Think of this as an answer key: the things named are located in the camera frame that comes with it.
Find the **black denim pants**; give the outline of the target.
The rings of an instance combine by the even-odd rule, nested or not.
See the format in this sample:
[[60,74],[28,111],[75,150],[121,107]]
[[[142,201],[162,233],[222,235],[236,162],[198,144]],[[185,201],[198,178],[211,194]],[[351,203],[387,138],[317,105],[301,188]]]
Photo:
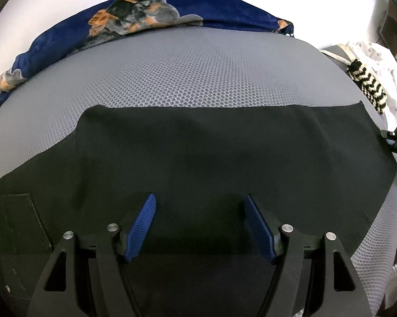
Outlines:
[[245,213],[251,196],[299,231],[353,253],[397,163],[361,103],[341,107],[86,110],[65,139],[0,179],[0,316],[24,315],[67,231],[80,239],[77,299],[96,314],[94,237],[156,211],[121,263],[143,316],[261,316],[274,268]]

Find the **black white zigzag knit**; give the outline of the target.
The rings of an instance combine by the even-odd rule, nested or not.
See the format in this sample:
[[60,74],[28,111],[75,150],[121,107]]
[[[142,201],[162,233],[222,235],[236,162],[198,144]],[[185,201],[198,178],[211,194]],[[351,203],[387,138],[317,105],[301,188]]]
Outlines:
[[379,115],[382,115],[387,106],[387,93],[369,68],[358,59],[354,59],[348,65],[346,73],[375,107]]

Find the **white dotted cloth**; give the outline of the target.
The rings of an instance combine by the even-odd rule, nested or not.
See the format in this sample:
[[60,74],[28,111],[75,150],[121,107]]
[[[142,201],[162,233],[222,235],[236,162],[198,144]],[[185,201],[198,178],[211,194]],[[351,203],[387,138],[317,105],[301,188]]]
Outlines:
[[384,112],[388,130],[397,128],[397,61],[391,51],[371,41],[354,41],[346,44],[345,52],[371,70],[386,91]]

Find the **grey mesh mattress pad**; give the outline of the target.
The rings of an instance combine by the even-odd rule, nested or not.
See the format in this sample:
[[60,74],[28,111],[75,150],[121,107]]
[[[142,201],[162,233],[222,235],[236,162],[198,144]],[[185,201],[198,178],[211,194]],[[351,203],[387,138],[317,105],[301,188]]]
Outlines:
[[[384,119],[359,88],[303,41],[200,27],[148,31],[73,54],[18,88],[0,109],[0,179],[65,139],[82,114],[96,106],[226,109],[357,103],[381,134]],[[120,223],[112,222],[93,239],[96,314],[83,312],[77,299],[81,243],[67,231],[21,316],[143,316],[122,270],[119,232]],[[271,263],[261,316],[373,316],[396,252],[397,174],[353,253],[331,231],[315,236],[281,222],[279,232],[283,253]]]

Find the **blue floral blanket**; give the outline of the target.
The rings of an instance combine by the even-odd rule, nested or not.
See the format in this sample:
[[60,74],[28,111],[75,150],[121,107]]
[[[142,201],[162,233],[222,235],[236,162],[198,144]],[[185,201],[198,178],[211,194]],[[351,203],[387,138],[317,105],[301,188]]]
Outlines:
[[142,31],[177,26],[294,34],[292,22],[242,0],[107,0],[35,38],[0,75],[0,107],[25,81],[73,53]]

